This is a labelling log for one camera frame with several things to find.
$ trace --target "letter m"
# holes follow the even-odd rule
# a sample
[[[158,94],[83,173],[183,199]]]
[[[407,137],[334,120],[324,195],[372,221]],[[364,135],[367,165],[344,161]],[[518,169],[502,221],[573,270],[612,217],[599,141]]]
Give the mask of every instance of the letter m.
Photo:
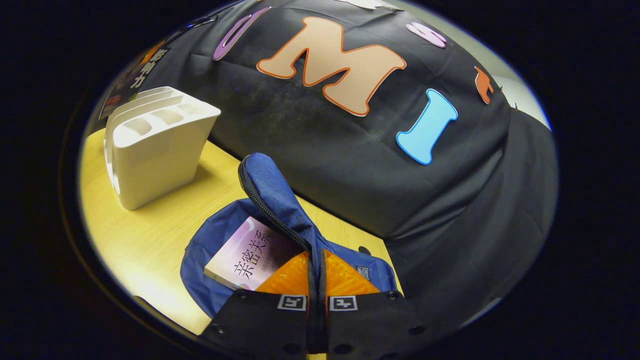
[[[393,70],[406,67],[404,59],[382,45],[343,51],[344,29],[340,24],[319,17],[305,17],[302,22],[305,27],[273,57],[259,61],[258,70],[291,79],[296,75],[294,62],[306,51],[302,83],[314,86],[346,70],[337,83],[323,88],[324,96],[354,115],[367,115],[369,99]]]

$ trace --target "backpack zipper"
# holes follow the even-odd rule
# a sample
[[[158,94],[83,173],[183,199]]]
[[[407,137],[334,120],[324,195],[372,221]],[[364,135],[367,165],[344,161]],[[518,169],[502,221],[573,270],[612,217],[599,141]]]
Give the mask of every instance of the backpack zipper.
[[[249,158],[249,156],[251,155],[247,155],[247,157],[245,157],[242,160],[242,162],[240,162],[240,166],[238,167],[238,178],[240,179],[240,186],[242,187],[242,190],[244,190],[247,196],[249,196],[249,199],[251,199],[251,201],[253,202],[253,205],[255,205],[255,207],[258,208],[258,210],[260,210],[260,212],[265,217],[267,217],[267,219],[269,219],[269,221],[273,225],[275,225],[278,228],[278,230],[280,230],[281,232],[285,233],[290,238],[295,240],[295,242],[298,243],[298,245],[300,245],[301,248],[303,248],[305,251],[309,253],[309,260],[311,260],[311,256],[310,256],[311,248],[309,245],[307,245],[307,241],[304,240],[302,236],[300,236],[300,234],[298,234],[296,231],[293,231],[291,228],[286,226],[282,221],[280,221],[280,219],[278,219],[278,217],[276,217],[273,214],[273,212],[267,207],[264,201],[257,194],[258,191],[255,189],[255,186],[253,185],[253,182],[251,181],[251,178],[249,177],[249,175],[246,173],[246,169],[245,169],[246,160],[247,158]]]

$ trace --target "black fabric cover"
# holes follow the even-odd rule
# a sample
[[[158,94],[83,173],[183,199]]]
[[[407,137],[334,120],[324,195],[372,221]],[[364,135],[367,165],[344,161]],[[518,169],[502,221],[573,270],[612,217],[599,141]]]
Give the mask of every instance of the black fabric cover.
[[[272,6],[220,61],[213,52],[241,18]],[[303,28],[302,18],[344,29],[344,50],[383,45],[406,61],[357,117],[297,74],[278,79],[256,69]],[[242,1],[216,22],[173,40],[141,91],[172,86],[218,107],[210,140],[237,158],[267,154],[293,190],[385,240],[404,294],[433,338],[457,329],[523,276],[550,228],[557,196],[551,132],[509,106],[495,89],[485,104],[471,54],[446,34],[445,49],[410,33],[410,13],[365,10],[335,0]],[[440,92],[458,111],[422,165],[396,144]]]

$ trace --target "black background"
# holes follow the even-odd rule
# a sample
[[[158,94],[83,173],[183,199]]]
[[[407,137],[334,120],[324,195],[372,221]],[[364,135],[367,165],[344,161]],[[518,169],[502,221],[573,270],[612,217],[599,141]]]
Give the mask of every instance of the black background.
[[[10,300],[3,338],[11,358],[189,357],[133,320],[86,273],[67,240],[58,166],[74,111],[71,140],[81,136],[90,103],[128,61],[219,5],[49,1],[21,4],[18,14],[4,16],[4,69],[13,76],[3,84],[9,95],[3,173],[8,198],[17,200],[6,205],[15,219],[3,236]],[[627,140],[637,127],[627,112],[637,95],[636,6],[549,0],[427,6],[531,83],[557,140],[561,193],[547,244],[522,282],[487,315],[416,358],[637,357],[637,141]],[[77,142],[67,145],[77,150]],[[74,194],[64,196],[70,201]],[[68,220],[77,225],[74,215]]]

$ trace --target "wooden table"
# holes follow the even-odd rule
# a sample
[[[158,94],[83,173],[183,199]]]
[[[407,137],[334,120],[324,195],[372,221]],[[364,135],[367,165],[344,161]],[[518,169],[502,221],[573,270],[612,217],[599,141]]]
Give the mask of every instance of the wooden table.
[[[239,161],[206,142],[195,179],[134,211],[121,207],[104,163],[104,129],[90,135],[81,159],[80,192],[84,219],[97,253],[131,294],[200,334],[211,319],[193,301],[180,279],[184,249],[206,218],[246,195],[237,178]],[[391,259],[381,239],[298,197],[322,234],[342,246],[364,246]]]

